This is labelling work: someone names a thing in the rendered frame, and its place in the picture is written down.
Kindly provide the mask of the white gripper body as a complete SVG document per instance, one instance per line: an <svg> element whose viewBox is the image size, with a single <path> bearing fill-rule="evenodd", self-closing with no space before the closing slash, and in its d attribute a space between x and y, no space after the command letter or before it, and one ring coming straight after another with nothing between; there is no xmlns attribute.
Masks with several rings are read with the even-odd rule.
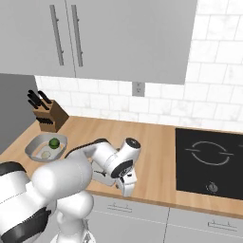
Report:
<svg viewBox="0 0 243 243"><path fill-rule="evenodd" d="M124 177L117 179L117 185L119 186L123 196L132 196L136 182L137 176L134 170L131 170Z"/></svg>

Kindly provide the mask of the green avocado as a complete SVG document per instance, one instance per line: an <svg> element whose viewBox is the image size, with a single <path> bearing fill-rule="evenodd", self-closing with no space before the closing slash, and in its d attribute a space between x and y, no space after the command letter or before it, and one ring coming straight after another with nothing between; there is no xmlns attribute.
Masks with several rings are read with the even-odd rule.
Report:
<svg viewBox="0 0 243 243"><path fill-rule="evenodd" d="M57 149L60 146L60 141L57 138L53 138L49 141L48 146L51 149Z"/></svg>

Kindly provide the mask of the grey vegetable container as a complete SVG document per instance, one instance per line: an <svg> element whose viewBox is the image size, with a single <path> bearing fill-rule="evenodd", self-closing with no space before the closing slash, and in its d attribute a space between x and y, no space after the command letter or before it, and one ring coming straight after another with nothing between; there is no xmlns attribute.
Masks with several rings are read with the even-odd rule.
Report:
<svg viewBox="0 0 243 243"><path fill-rule="evenodd" d="M57 149L51 149L48 143L51 139L57 138L60 146ZM51 162L59 159L64 153L67 146L67 137L56 133L44 133L35 137L25 148L25 153L34 161ZM42 159L43 152L48 151L51 156L48 159Z"/></svg>

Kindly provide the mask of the grey drawer front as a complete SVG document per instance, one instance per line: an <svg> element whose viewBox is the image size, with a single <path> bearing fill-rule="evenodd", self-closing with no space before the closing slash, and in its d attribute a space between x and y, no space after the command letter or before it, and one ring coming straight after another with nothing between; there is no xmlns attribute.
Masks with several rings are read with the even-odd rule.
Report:
<svg viewBox="0 0 243 243"><path fill-rule="evenodd" d="M136 218L142 220L148 220L151 222L165 223L167 221L169 208L162 207L158 205L140 203L136 201L118 199L113 197L106 196L96 196L94 195L94 212L101 212L111 215L126 216L129 218ZM109 204L117 205L128 205L129 208L132 208L132 213L119 212L107 209Z"/></svg>
<svg viewBox="0 0 243 243"><path fill-rule="evenodd" d="M208 227L208 222L228 222L237 232ZM243 219L171 208L164 243L243 243Z"/></svg>

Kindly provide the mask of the grey lower cupboard door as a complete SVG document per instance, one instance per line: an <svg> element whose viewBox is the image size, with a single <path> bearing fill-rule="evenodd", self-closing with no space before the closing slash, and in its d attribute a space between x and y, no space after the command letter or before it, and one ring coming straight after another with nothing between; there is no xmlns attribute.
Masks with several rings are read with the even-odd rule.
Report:
<svg viewBox="0 0 243 243"><path fill-rule="evenodd" d="M96 243L163 243L165 224L161 222L98 211L87 219Z"/></svg>

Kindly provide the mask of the black hob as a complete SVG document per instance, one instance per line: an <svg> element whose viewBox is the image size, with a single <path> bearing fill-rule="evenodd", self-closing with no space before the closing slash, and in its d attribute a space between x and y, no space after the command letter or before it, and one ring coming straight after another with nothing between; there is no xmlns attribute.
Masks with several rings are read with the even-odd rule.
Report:
<svg viewBox="0 0 243 243"><path fill-rule="evenodd" d="M214 182L214 194L206 186ZM176 129L178 191L243 200L243 135Z"/></svg>

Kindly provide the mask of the grey hob knob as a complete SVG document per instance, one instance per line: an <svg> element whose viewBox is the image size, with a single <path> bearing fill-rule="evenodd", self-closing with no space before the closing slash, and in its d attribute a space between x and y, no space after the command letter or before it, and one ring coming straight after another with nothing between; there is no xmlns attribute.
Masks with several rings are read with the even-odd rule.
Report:
<svg viewBox="0 0 243 243"><path fill-rule="evenodd" d="M218 191L218 187L215 185L214 182L210 182L207 186L206 186L207 190L211 193L216 193Z"/></svg>

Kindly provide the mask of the wooden knife block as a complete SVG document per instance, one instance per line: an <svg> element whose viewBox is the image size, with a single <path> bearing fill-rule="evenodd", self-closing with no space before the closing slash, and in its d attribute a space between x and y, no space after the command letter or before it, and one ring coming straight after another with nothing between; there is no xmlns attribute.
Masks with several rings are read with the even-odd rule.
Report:
<svg viewBox="0 0 243 243"><path fill-rule="evenodd" d="M38 93L30 90L28 102L32 105L33 114L43 132L57 133L69 118L64 109L55 100L49 99L42 90Z"/></svg>

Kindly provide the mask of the grey fridge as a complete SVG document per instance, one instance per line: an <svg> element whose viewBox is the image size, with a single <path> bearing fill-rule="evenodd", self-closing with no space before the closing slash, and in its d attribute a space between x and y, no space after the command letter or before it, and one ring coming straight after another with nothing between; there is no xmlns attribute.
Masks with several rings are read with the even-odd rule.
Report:
<svg viewBox="0 0 243 243"><path fill-rule="evenodd" d="M35 122L30 90L37 91L33 75L0 73L0 155Z"/></svg>

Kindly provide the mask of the wide grey cupboard door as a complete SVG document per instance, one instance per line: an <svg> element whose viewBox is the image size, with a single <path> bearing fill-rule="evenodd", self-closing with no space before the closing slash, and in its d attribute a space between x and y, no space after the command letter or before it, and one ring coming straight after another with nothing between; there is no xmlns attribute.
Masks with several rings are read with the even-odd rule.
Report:
<svg viewBox="0 0 243 243"><path fill-rule="evenodd" d="M65 0L76 76L184 84L197 0ZM83 66L71 5L77 6Z"/></svg>

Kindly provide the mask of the grey wall outlet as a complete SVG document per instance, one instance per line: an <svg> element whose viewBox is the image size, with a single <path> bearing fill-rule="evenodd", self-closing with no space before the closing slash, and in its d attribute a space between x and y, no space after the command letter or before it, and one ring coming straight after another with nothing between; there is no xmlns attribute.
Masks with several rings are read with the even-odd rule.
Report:
<svg viewBox="0 0 243 243"><path fill-rule="evenodd" d="M133 82L132 95L135 97L143 97L145 94L145 83Z"/></svg>

